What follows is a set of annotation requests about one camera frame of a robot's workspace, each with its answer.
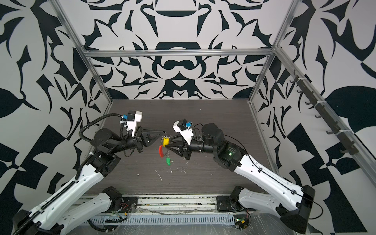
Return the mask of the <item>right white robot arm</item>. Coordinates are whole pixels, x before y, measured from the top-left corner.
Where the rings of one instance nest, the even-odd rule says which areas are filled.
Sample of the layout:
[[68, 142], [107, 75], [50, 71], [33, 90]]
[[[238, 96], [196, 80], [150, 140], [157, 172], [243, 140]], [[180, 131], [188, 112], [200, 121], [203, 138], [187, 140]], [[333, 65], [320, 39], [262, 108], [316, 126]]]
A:
[[214, 123], [202, 126], [201, 136], [196, 137], [194, 126], [186, 120], [175, 122], [175, 136], [164, 137], [162, 146], [186, 160], [193, 152], [211, 153], [214, 161], [258, 185], [265, 194], [252, 192], [244, 187], [235, 187], [230, 200], [246, 209], [273, 214], [291, 230], [305, 234], [310, 214], [315, 205], [315, 189], [296, 185], [255, 160], [241, 144], [227, 140], [221, 129]]

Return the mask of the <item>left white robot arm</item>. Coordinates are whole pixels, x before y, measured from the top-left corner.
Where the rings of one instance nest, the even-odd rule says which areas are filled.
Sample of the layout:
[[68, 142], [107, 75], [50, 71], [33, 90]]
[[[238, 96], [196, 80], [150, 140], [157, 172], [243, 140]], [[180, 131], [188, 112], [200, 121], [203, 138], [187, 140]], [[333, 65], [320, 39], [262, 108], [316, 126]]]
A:
[[[75, 208], [72, 205], [115, 169], [120, 162], [117, 153], [127, 150], [142, 152], [143, 148], [151, 146], [162, 136], [162, 130], [138, 126], [142, 115], [140, 111], [130, 111], [126, 115], [110, 113], [82, 127], [79, 137], [94, 147], [94, 153], [81, 163], [76, 175], [63, 188], [30, 211], [16, 213], [12, 219], [14, 234], [66, 235], [99, 213], [120, 210], [122, 194], [114, 187], [104, 189], [89, 202]], [[92, 139], [84, 136], [87, 129], [109, 117], [120, 118], [119, 134], [102, 128]]]

